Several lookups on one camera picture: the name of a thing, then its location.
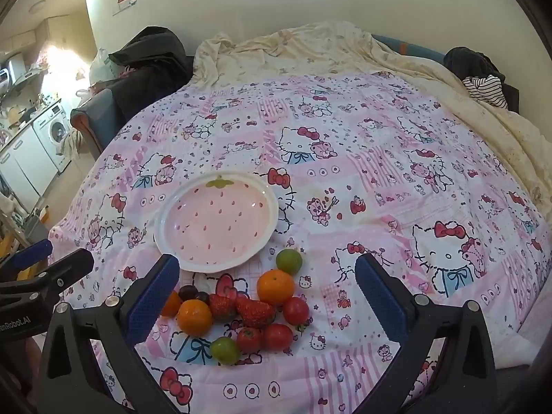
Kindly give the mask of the black and striped clothes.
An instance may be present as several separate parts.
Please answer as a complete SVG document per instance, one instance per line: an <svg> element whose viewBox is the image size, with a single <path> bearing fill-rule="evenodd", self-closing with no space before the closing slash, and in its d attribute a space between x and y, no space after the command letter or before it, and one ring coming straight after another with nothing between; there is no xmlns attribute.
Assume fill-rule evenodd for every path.
<svg viewBox="0 0 552 414"><path fill-rule="evenodd" d="M482 52L455 47L443 58L444 66L463 83L470 98L495 108L519 112L519 91Z"/></svg>

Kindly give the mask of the white kitchen cabinet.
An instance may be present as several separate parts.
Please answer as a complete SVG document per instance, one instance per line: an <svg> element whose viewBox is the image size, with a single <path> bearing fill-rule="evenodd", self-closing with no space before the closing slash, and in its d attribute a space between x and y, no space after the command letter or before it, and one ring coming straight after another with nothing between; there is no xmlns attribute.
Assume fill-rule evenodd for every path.
<svg viewBox="0 0 552 414"><path fill-rule="evenodd" d="M1 176L28 212L36 207L57 172L32 127L18 133L1 151Z"/></svg>

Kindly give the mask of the green lime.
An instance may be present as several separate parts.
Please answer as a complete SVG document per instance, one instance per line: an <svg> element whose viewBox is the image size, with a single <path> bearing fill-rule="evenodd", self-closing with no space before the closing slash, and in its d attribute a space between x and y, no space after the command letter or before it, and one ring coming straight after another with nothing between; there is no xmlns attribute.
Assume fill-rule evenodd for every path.
<svg viewBox="0 0 552 414"><path fill-rule="evenodd" d="M276 256L276 267L290 276L300 271L302 263L301 254L294 249L283 249Z"/></svg>
<svg viewBox="0 0 552 414"><path fill-rule="evenodd" d="M213 359L222 365L233 365L239 361L240 350L230 337L221 336L211 342L209 351Z"/></svg>

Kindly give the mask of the small orange mandarin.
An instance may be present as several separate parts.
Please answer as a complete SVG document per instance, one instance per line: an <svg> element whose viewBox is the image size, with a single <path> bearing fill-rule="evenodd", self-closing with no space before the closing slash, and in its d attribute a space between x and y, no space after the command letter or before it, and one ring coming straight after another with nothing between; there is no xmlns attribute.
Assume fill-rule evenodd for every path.
<svg viewBox="0 0 552 414"><path fill-rule="evenodd" d="M179 294L173 290L167 298L160 315L165 318L175 318L182 303Z"/></svg>

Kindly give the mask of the large orange mandarin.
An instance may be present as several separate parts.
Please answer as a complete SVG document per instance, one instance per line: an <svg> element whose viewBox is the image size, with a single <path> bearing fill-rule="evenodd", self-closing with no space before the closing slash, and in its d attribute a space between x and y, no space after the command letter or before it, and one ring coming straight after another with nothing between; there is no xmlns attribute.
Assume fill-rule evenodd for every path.
<svg viewBox="0 0 552 414"><path fill-rule="evenodd" d="M274 307L281 307L294 293L294 279L280 269L265 272L256 282L258 299Z"/></svg>

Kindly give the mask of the cream floral blanket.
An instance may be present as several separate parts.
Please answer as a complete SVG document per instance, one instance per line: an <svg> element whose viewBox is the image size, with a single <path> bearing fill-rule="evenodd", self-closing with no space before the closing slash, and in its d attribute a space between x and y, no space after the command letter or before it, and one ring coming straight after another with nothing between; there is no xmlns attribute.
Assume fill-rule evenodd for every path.
<svg viewBox="0 0 552 414"><path fill-rule="evenodd" d="M482 137L551 218L551 144L530 121L469 97L461 81L430 59L400 55L349 21L322 21L234 42L219 33L197 47L191 83L199 88L290 76L338 77L383 71L433 95Z"/></svg>

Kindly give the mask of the red tomato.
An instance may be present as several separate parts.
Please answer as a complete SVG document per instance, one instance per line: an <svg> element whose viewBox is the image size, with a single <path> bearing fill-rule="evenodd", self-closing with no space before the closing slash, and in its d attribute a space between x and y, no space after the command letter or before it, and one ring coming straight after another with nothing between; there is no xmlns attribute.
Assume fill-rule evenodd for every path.
<svg viewBox="0 0 552 414"><path fill-rule="evenodd" d="M259 329L244 327L239 331L236 342L242 353L256 353L263 346L263 333Z"/></svg>
<svg viewBox="0 0 552 414"><path fill-rule="evenodd" d="M307 303L299 297L291 297L283 305L284 319L291 325L298 326L310 318Z"/></svg>
<svg viewBox="0 0 552 414"><path fill-rule="evenodd" d="M293 342L292 330L284 324L272 323L263 333L263 344L266 349L273 352L283 352Z"/></svg>

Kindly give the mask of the white washing machine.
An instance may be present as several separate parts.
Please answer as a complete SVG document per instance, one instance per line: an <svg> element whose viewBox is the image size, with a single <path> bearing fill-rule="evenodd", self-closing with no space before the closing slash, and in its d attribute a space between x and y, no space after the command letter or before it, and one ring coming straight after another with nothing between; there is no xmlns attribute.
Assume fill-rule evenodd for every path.
<svg viewBox="0 0 552 414"><path fill-rule="evenodd" d="M71 126L68 116L58 100L45 108L32 122L37 137L59 173L63 173L70 159L61 152L63 140Z"/></svg>

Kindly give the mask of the black jacket on chair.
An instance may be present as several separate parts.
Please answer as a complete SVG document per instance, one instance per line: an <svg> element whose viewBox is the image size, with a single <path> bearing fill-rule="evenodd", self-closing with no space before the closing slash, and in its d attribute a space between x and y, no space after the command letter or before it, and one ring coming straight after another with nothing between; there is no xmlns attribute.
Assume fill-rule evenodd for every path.
<svg viewBox="0 0 552 414"><path fill-rule="evenodd" d="M114 101L125 121L139 111L171 95L193 76L193 60L169 29L148 26L109 60L130 72L110 86Z"/></svg>

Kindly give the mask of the pink strawberry plate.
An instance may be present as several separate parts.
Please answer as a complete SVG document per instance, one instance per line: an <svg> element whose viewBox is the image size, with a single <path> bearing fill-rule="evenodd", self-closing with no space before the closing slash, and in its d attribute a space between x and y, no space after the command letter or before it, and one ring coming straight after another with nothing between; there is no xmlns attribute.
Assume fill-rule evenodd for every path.
<svg viewBox="0 0 552 414"><path fill-rule="evenodd" d="M214 274L245 264L275 232L279 204L268 183L239 171L193 178L164 201L155 219L159 251L180 269Z"/></svg>

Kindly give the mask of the red strawberry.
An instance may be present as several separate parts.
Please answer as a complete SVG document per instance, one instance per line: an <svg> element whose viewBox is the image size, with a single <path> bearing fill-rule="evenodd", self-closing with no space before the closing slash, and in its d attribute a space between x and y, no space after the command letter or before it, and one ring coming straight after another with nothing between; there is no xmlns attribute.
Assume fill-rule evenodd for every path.
<svg viewBox="0 0 552 414"><path fill-rule="evenodd" d="M209 295L209 309L218 322L231 321L237 315L235 301L219 294Z"/></svg>
<svg viewBox="0 0 552 414"><path fill-rule="evenodd" d="M276 308L262 301L239 297L236 309L241 316L243 325L249 328L264 329L274 322Z"/></svg>

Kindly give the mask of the medium orange mandarin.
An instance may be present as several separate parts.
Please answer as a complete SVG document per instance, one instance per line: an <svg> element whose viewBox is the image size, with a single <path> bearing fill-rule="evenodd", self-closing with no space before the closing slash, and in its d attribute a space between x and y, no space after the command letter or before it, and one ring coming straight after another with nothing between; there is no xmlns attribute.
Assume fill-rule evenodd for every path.
<svg viewBox="0 0 552 414"><path fill-rule="evenodd" d="M205 302L190 299L180 305L176 321L187 335L203 337L213 326L213 314Z"/></svg>

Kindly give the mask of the white plastic bag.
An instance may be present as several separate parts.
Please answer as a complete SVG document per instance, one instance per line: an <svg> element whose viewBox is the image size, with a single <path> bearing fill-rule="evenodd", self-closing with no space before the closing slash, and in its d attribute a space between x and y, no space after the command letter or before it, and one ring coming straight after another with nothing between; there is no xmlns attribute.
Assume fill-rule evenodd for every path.
<svg viewBox="0 0 552 414"><path fill-rule="evenodd" d="M89 83L94 86L99 82L109 81L116 78L116 69L109 54L103 48L97 51L95 59L92 60L89 70Z"/></svg>

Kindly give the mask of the dark purple grape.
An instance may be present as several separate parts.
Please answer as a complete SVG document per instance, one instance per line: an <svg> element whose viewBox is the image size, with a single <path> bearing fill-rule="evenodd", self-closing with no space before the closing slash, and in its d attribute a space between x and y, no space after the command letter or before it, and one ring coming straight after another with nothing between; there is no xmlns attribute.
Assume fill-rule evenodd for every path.
<svg viewBox="0 0 552 414"><path fill-rule="evenodd" d="M194 285L184 285L180 287L178 291L178 296L180 300L185 302L188 300L193 300L197 298L198 290Z"/></svg>

